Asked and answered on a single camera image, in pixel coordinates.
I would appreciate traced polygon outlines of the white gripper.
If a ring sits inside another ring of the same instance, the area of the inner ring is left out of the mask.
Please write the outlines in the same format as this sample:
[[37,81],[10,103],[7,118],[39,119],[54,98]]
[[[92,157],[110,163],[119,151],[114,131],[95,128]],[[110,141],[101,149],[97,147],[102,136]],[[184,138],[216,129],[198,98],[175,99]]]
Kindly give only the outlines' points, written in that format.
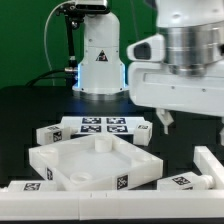
[[224,61],[209,65],[204,76],[173,75],[162,64],[133,62],[128,81],[133,103],[157,108],[165,134],[174,122],[168,110],[218,116],[222,117],[220,144],[224,146]]

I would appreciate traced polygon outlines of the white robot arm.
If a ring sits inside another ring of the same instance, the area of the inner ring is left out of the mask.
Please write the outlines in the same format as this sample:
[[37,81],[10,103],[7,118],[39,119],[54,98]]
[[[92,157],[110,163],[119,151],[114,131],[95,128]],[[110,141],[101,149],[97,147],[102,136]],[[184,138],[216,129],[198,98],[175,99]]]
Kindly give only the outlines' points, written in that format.
[[114,14],[84,19],[84,57],[77,92],[116,94],[126,86],[138,106],[156,110],[164,125],[181,111],[224,120],[224,0],[149,0],[156,33],[127,47],[120,61]]

